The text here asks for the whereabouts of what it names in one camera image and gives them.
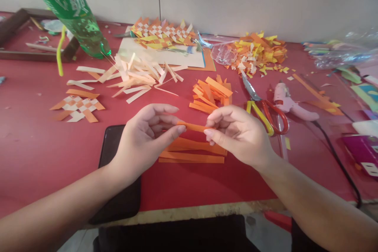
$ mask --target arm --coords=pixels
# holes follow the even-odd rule
[[[164,114],[177,111],[168,104],[144,107],[127,122],[110,164],[1,219],[1,251],[57,250],[185,131],[175,126],[178,118]]]
[[[276,155],[260,121],[235,106],[208,117],[207,140],[254,167],[314,242],[331,252],[378,251],[378,224]]]

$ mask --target red scissor handle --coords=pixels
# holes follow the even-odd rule
[[[285,135],[289,131],[289,122],[287,121],[287,117],[286,117],[285,113],[283,113],[282,110],[280,110],[278,107],[274,106],[274,104],[272,104],[268,100],[262,100],[261,103],[263,105],[265,116],[267,117],[268,121],[272,125],[274,132],[276,132],[276,134],[279,134],[279,135]],[[282,131],[280,131],[276,127],[276,125],[274,124],[273,119],[271,117],[271,114],[269,113],[268,106],[271,109],[273,109],[279,116],[281,116],[282,121],[283,121],[283,130]]]

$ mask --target smartphone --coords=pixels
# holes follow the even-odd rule
[[[98,168],[110,163],[118,150],[125,125],[109,126],[105,130]],[[103,224],[135,216],[141,205],[141,177],[110,199],[90,220],[90,224]]]

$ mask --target green plastic bottle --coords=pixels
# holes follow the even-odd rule
[[[103,58],[111,54],[109,43],[102,35],[86,0],[43,0],[54,14],[78,39],[90,56]]]

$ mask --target wooden frame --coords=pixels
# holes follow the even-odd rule
[[[0,24],[0,47],[13,36],[30,17],[57,19],[54,13],[49,10],[20,9],[13,16]],[[73,37],[61,53],[62,62],[70,62],[78,48],[79,42]],[[56,54],[0,50],[0,59],[56,62]]]

